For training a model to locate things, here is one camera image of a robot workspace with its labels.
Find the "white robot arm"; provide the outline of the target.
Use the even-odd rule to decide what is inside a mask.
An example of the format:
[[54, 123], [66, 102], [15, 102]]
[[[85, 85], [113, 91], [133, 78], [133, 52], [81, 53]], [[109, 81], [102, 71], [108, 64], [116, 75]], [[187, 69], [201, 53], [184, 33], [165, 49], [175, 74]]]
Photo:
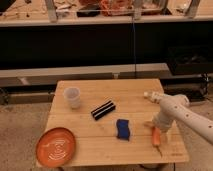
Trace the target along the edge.
[[191, 128], [213, 145], [213, 121], [188, 109], [189, 100], [184, 95], [166, 96], [159, 100], [160, 111], [153, 123], [162, 132], [167, 132], [174, 120]]

